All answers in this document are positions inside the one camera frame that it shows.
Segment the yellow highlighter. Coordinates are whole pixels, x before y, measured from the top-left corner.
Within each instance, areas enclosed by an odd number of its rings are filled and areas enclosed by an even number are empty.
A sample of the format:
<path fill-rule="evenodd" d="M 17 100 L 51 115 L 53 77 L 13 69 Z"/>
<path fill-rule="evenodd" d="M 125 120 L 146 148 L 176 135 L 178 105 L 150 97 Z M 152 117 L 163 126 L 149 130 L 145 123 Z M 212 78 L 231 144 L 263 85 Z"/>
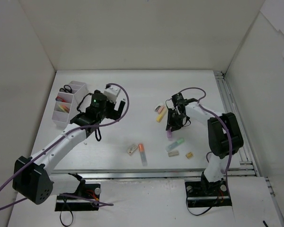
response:
<path fill-rule="evenodd" d="M 163 117 L 165 116 L 166 112 L 167 112 L 167 109 L 164 108 L 164 109 L 159 113 L 159 115 L 157 116 L 156 122 L 161 122 L 162 119 L 163 119 Z"/>

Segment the pink purple highlighter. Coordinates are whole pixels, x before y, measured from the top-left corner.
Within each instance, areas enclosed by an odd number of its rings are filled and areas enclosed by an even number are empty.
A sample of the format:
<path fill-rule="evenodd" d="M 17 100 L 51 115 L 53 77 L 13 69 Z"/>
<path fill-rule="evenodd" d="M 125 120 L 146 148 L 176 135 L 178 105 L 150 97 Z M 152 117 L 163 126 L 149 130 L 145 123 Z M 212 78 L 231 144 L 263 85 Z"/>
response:
<path fill-rule="evenodd" d="M 168 138 L 168 139 L 171 139 L 171 138 L 172 138 L 172 128 L 169 128 L 169 129 L 167 130 L 167 138 Z"/>

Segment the green highlighter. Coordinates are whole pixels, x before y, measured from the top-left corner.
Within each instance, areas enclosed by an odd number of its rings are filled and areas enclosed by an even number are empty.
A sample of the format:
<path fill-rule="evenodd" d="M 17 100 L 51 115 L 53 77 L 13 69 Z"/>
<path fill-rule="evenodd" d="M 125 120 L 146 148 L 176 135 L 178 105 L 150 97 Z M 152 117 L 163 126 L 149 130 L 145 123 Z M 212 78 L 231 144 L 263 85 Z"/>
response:
<path fill-rule="evenodd" d="M 167 152 L 170 152 L 170 151 L 174 150 L 175 148 L 177 148 L 178 146 L 180 146 L 184 142 L 185 142 L 185 139 L 184 138 L 180 138 L 180 139 L 172 142 L 171 144 L 167 145 L 165 150 Z"/>

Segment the twin orange yellow highlighter pack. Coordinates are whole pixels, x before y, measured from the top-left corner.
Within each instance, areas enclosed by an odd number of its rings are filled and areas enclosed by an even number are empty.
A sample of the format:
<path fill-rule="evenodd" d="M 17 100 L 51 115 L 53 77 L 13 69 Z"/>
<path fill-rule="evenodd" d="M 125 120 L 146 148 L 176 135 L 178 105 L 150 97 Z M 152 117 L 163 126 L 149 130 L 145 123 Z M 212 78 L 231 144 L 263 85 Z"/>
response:
<path fill-rule="evenodd" d="M 59 109 L 64 113 L 69 113 L 69 108 L 65 105 L 58 105 Z"/>

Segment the black handled scissors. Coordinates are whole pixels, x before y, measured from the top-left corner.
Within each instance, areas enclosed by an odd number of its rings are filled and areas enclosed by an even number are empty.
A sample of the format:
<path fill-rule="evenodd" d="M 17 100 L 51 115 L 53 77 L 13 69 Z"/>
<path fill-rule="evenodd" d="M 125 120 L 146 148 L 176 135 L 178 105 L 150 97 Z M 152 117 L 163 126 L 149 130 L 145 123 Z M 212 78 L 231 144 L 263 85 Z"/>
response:
<path fill-rule="evenodd" d="M 72 93 L 72 88 L 70 85 L 64 85 L 62 88 L 59 89 L 60 92 L 64 92 L 64 93 Z"/>

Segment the red gel pen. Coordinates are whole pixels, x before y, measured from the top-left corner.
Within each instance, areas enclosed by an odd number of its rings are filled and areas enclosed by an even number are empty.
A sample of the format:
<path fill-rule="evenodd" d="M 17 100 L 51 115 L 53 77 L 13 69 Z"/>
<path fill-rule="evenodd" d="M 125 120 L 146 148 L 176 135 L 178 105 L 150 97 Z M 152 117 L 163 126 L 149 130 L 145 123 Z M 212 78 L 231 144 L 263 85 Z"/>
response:
<path fill-rule="evenodd" d="M 62 97 L 60 97 L 60 96 L 57 96 L 57 97 L 55 98 L 55 100 L 56 100 L 57 102 L 68 103 L 68 101 L 67 101 L 67 100 L 63 99 L 63 98 L 62 98 Z"/>

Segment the orange cap highlighter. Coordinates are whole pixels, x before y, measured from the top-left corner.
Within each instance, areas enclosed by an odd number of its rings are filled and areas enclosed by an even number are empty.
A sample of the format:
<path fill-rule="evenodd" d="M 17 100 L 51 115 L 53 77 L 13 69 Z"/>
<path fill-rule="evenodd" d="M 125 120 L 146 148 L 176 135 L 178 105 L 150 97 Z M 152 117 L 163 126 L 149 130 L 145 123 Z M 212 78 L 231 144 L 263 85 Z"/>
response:
<path fill-rule="evenodd" d="M 147 158 L 146 158 L 146 154 L 145 154 L 145 150 L 144 150 L 144 145 L 142 143 L 138 144 L 138 149 L 139 149 L 139 152 L 140 152 L 142 165 L 147 166 Z"/>

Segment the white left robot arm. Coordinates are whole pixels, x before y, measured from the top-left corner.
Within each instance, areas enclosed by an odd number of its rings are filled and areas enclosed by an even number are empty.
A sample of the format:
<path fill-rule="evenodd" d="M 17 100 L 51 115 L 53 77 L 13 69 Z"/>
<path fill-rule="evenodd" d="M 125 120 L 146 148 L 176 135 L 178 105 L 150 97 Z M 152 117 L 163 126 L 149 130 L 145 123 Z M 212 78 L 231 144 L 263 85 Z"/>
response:
<path fill-rule="evenodd" d="M 36 205 L 43 203 L 51 195 L 66 194 L 72 198 L 81 198 L 86 187 L 85 180 L 80 175 L 68 173 L 53 177 L 52 172 L 75 146 L 93 133 L 100 135 L 99 128 L 104 119 L 116 123 L 125 116 L 128 101 L 121 101 L 118 109 L 115 109 L 121 90 L 122 88 L 112 85 L 104 92 L 95 90 L 90 105 L 71 119 L 55 141 L 29 158 L 18 158 L 14 166 L 13 189 Z"/>

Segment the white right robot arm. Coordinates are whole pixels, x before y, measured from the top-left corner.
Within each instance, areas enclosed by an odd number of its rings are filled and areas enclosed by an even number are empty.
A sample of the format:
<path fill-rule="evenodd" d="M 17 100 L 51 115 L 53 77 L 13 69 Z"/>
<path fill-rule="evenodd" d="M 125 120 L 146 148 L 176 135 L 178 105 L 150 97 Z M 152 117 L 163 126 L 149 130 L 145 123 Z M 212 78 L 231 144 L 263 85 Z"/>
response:
<path fill-rule="evenodd" d="M 210 195 L 217 189 L 227 174 L 232 156 L 243 147 L 244 141 L 235 114 L 220 113 L 203 107 L 199 100 L 185 99 L 176 93 L 171 97 L 172 108 L 168 108 L 166 131 L 180 130 L 194 118 L 207 127 L 211 152 L 207 168 L 201 174 L 201 192 Z"/>

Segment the pink mini stapler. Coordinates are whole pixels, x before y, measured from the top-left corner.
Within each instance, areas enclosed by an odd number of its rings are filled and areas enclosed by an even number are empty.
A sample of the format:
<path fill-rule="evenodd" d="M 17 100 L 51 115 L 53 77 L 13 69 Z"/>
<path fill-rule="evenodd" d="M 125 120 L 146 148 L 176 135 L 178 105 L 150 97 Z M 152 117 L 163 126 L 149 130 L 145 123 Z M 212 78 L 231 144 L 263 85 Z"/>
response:
<path fill-rule="evenodd" d="M 158 114 L 160 114 L 163 109 L 164 109 L 164 104 L 163 103 L 158 103 L 156 105 L 156 107 L 154 108 L 154 111 L 157 112 Z"/>

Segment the white compartment organizer box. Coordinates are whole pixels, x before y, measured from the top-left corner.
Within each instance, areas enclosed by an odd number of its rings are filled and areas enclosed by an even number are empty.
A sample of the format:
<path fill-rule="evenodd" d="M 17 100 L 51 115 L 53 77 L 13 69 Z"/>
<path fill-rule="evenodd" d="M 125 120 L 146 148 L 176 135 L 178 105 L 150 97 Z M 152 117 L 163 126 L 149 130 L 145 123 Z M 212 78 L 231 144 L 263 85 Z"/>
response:
<path fill-rule="evenodd" d="M 84 96 L 89 93 L 87 84 L 79 81 L 71 81 L 66 84 L 70 85 L 72 88 L 72 93 L 64 93 L 58 92 L 57 96 L 62 97 L 67 100 L 68 103 L 57 102 L 55 101 L 52 121 L 56 124 L 57 127 L 65 128 L 71 121 L 73 117 L 75 117 L 79 112 L 77 111 L 77 107 L 79 103 L 83 100 Z M 62 112 L 58 105 L 65 105 L 69 108 L 69 113 Z"/>

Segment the white eraser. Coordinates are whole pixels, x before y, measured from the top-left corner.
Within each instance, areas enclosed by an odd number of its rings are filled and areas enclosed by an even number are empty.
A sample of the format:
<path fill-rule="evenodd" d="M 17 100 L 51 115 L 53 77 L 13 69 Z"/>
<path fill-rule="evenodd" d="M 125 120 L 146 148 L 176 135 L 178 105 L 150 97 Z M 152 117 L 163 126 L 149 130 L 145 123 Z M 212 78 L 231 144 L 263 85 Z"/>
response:
<path fill-rule="evenodd" d="M 178 150 L 173 150 L 173 151 L 168 152 L 169 157 L 174 157 L 174 156 L 178 156 L 178 155 L 179 155 Z"/>

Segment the small tan staples box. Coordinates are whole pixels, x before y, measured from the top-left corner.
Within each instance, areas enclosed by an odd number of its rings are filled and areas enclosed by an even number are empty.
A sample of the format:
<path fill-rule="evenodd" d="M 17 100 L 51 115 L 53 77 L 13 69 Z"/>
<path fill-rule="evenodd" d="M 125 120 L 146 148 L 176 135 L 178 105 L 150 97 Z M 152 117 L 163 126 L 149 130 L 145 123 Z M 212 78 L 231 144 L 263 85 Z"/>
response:
<path fill-rule="evenodd" d="M 186 157 L 187 157 L 187 159 L 190 159 L 190 158 L 193 157 L 193 154 L 191 152 L 189 152 L 189 153 L 186 154 Z"/>

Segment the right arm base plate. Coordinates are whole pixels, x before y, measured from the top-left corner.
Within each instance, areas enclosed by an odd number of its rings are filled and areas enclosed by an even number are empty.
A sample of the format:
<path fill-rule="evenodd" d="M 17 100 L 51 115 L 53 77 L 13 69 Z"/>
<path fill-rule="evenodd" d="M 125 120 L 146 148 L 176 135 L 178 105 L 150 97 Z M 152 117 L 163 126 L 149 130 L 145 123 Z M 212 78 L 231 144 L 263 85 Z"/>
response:
<path fill-rule="evenodd" d="M 185 190 L 189 208 L 232 206 L 224 180 L 211 184 L 208 189 L 203 188 L 200 181 L 185 181 Z"/>

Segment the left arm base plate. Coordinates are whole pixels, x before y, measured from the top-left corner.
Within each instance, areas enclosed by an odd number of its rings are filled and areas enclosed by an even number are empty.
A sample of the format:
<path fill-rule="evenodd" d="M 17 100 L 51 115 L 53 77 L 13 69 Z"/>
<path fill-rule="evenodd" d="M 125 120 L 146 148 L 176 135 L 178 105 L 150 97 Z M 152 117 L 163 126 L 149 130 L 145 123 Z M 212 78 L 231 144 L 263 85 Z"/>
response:
<path fill-rule="evenodd" d="M 98 200 L 100 198 L 101 186 L 99 183 L 89 183 L 79 197 Z M 54 211 L 98 211 L 94 203 L 71 197 L 57 196 Z"/>

